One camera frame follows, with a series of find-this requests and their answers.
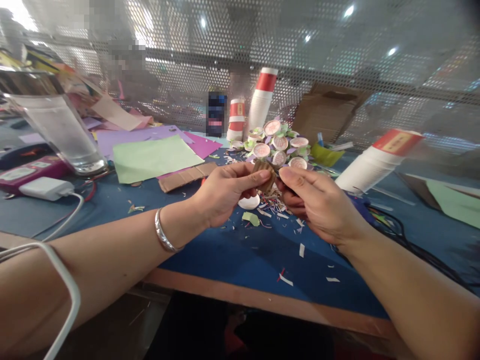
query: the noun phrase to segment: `metal mesh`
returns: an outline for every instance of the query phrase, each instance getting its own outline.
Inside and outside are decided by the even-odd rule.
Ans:
[[[164,122],[204,125],[207,91],[249,98],[262,66],[279,69],[268,114],[291,122],[314,82],[372,96],[339,143],[386,129],[432,147],[479,147],[480,36],[453,0],[0,1],[2,43],[30,41]]]

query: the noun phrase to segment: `silver bangle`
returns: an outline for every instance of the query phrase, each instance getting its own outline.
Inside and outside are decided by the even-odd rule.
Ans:
[[[156,211],[156,214],[155,214],[155,232],[156,232],[156,236],[158,237],[158,240],[160,241],[160,244],[161,246],[166,250],[168,251],[169,253],[178,253],[180,250],[183,249],[183,247],[181,248],[176,248],[175,246],[173,246],[170,241],[167,239],[167,237],[165,236],[164,234],[164,230],[162,229],[162,225],[160,225],[160,210],[162,210],[162,208],[159,208],[157,211]]]

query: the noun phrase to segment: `white cable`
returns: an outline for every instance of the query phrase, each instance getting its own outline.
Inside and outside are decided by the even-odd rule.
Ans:
[[[53,264],[53,267],[55,270],[58,272],[60,275],[61,279],[66,285],[66,288],[68,289],[68,292],[70,293],[70,298],[71,298],[71,308],[70,312],[68,313],[68,316],[65,320],[65,323],[63,324],[60,332],[58,333],[55,341],[53,344],[50,346],[50,349],[46,353],[45,357],[43,360],[54,360],[55,357],[57,356],[60,348],[62,347],[65,338],[70,332],[70,329],[72,328],[75,318],[77,317],[77,314],[79,313],[79,308],[80,308],[80,290],[79,287],[77,286],[77,283],[75,282],[74,278],[72,275],[69,273],[63,262],[60,260],[58,255],[55,253],[54,249],[43,242],[32,242],[30,244],[26,245],[21,245],[18,247],[15,247],[13,249],[9,249],[6,251],[0,252],[0,261],[2,258],[10,255],[17,255],[20,252],[23,252],[24,250],[31,249],[31,248],[40,248],[42,249],[46,255],[48,256],[48,259],[50,262]]]
[[[79,198],[79,199],[80,199],[80,202],[78,203],[75,211],[72,212],[71,215],[68,217],[68,219],[65,220],[65,222],[64,222],[62,225],[60,225],[60,227],[59,227],[57,230],[55,230],[55,231],[52,232],[49,236],[47,236],[45,239],[43,239],[42,242],[45,243],[45,242],[47,242],[47,241],[53,240],[58,234],[60,234],[60,232],[61,232],[63,229],[65,229],[65,227],[66,227],[66,226],[69,224],[69,222],[75,217],[75,215],[77,215],[77,214],[79,213],[80,209],[81,209],[82,206],[84,205],[85,200],[84,200],[84,197],[83,197],[82,195],[77,194],[76,192],[72,192],[72,193],[70,193],[70,194],[68,194],[68,195],[72,195],[72,196],[75,196],[75,197]]]

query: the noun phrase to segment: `red device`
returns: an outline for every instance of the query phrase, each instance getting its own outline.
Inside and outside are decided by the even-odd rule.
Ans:
[[[41,177],[60,179],[71,171],[65,163],[54,155],[0,173],[0,190],[8,194],[20,195],[19,187]]]

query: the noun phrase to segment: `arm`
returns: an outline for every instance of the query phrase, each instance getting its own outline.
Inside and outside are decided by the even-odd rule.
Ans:
[[[373,229],[327,176],[280,170],[285,204],[326,242],[338,246],[368,284],[419,359],[479,355],[480,299]]]
[[[160,223],[176,248],[208,226],[223,224],[241,196],[264,183],[253,165],[216,169],[190,199],[165,206]],[[83,324],[168,259],[155,232],[156,210],[86,229],[51,241],[81,294],[75,326]],[[51,343],[71,301],[46,255],[30,250],[0,263],[0,358],[24,357]]]

